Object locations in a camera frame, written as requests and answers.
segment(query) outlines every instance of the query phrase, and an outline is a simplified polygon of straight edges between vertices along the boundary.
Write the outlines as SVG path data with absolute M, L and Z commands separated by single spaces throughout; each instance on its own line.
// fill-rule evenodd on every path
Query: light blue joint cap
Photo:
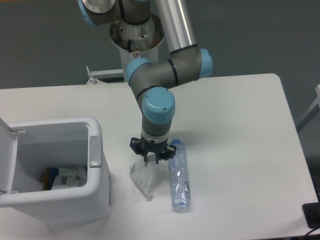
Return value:
M 198 79 L 208 77 L 214 70 L 214 63 L 212 61 L 209 51 L 205 48 L 200 48 L 200 51 L 202 55 L 202 65 Z
M 84 8 L 84 5 L 82 3 L 82 0 L 78 0 L 78 4 L 79 4 L 79 7 L 80 7 L 80 10 L 81 10 L 81 13 L 83 15 L 83 18 L 86 22 L 86 24 L 88 24 L 90 27 L 97 27 L 98 25 L 96 25 L 91 19 L 90 17 L 88 16 L 85 8 Z
M 131 62 L 129 62 L 129 64 L 125 68 L 125 77 L 129 85 L 130 85 L 130 78 L 132 74 L 134 74 L 135 70 L 137 70 L 137 68 L 139 68 L 142 64 L 146 64 L 146 63 L 151 63 L 151 62 L 145 57 L 138 57 L 132 60 Z
M 151 88 L 142 100 L 142 111 L 154 124 L 160 125 L 170 122 L 174 117 L 175 110 L 175 96 L 164 87 Z

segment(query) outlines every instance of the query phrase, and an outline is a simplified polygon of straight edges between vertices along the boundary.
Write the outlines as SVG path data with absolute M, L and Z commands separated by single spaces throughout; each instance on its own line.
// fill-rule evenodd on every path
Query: water bottle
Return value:
M 186 209 L 191 204 L 186 147 L 179 138 L 172 140 L 171 145 L 176 146 L 175 156 L 168 160 L 172 206 Z

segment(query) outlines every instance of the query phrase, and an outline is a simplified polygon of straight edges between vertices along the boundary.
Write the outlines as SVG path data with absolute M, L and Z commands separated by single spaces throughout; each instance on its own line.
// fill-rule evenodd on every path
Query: clear plastic wrapper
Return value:
M 130 178 L 143 195 L 151 200 L 153 197 L 152 188 L 156 170 L 156 156 L 148 155 L 147 163 L 144 159 L 139 159 L 133 166 L 129 166 Z

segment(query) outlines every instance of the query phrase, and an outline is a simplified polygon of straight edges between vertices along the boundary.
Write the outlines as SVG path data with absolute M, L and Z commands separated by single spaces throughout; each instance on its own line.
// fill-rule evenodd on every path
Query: white trash bin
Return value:
M 85 185 L 44 190 L 47 168 L 83 166 Z M 92 117 L 6 124 L 0 118 L 0 207 L 46 223 L 96 220 L 110 214 L 109 167 L 99 122 Z

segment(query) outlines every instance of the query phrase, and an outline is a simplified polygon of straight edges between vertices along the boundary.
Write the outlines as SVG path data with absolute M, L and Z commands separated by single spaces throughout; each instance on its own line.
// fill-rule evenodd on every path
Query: gray wall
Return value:
M 320 1 L 187 5 L 199 46 L 213 56 L 212 76 L 277 74 L 296 121 L 320 84 Z M 109 24 L 86 26 L 77 0 L 1 2 L 0 23 L 0 89 L 84 84 L 87 65 L 92 71 L 121 67 Z M 166 44 L 161 48 L 160 58 L 168 58 Z M 301 138 L 306 156 L 311 146 L 316 158 L 320 130 L 315 139 L 310 134 L 320 126 L 317 119 Z

